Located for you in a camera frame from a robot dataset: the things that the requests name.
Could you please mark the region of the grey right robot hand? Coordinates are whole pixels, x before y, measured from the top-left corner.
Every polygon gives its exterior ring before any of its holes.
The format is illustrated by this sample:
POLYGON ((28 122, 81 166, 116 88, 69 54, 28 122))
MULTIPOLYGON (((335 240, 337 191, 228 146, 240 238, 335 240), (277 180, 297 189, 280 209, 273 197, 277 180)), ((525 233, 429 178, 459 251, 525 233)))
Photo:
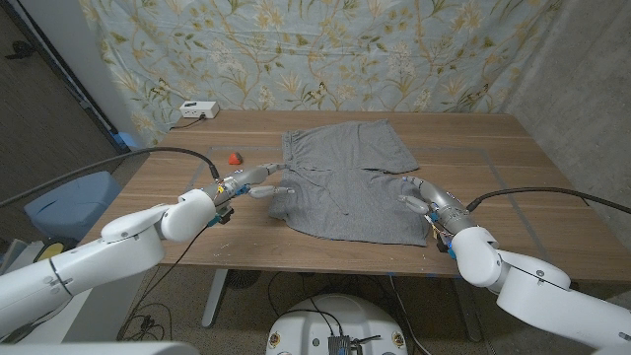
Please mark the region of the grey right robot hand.
POLYGON ((438 222, 444 230, 453 235, 464 229, 477 227, 477 223, 462 203, 446 190, 420 177, 406 176, 402 180, 413 185, 420 193, 419 197, 398 197, 408 209, 429 216, 433 222, 438 222))

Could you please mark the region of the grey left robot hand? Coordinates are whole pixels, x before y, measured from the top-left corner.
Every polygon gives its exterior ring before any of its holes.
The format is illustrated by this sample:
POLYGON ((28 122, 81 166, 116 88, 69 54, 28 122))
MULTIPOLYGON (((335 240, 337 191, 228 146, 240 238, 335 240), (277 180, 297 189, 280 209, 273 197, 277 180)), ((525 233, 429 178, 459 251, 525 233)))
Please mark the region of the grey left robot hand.
POLYGON ((292 187, 263 185, 269 176, 285 168, 285 164, 268 163, 251 169, 235 171, 217 183, 215 192, 208 191, 208 194, 216 206, 244 194, 255 199, 277 194, 294 194, 295 189, 292 187))

